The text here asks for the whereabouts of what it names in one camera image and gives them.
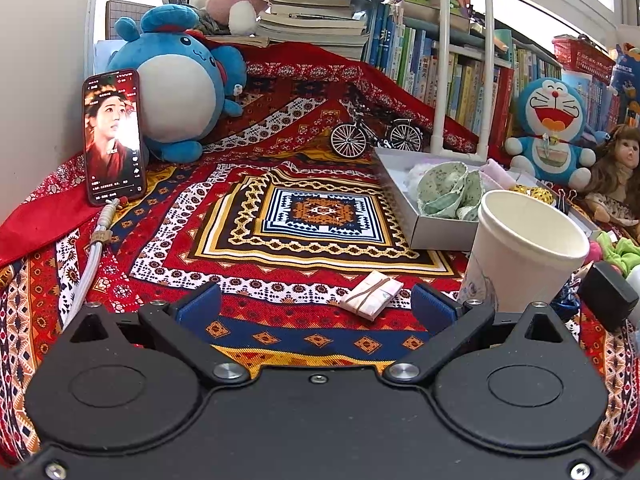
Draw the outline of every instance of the phone screen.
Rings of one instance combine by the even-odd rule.
[[[84,83],[84,164],[93,204],[145,192],[138,81],[135,70],[119,70]]]

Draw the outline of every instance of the grid board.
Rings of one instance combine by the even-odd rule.
[[[106,20],[105,20],[105,37],[107,40],[119,40],[115,25],[119,18],[127,16],[136,22],[136,26],[140,28],[140,19],[149,9],[154,6],[137,4],[134,2],[124,2],[123,0],[109,0],[107,2]]]

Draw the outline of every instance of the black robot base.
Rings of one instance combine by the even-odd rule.
[[[590,446],[607,393],[558,316],[476,303],[382,375],[253,379],[176,321],[184,305],[84,307],[26,393],[42,448],[0,479],[640,479]]]

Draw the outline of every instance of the miniature bicycle model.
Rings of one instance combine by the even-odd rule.
[[[369,112],[369,109],[359,107],[353,123],[339,124],[331,131],[330,144],[334,153],[344,158],[359,158],[370,146],[408,152],[422,149],[422,131],[411,119],[392,120],[386,126],[385,135],[380,138],[364,121],[365,111]]]

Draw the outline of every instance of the red basket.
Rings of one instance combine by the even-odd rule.
[[[616,62],[589,41],[557,38],[552,43],[558,61],[566,69],[591,74],[607,85],[611,82],[611,72]]]

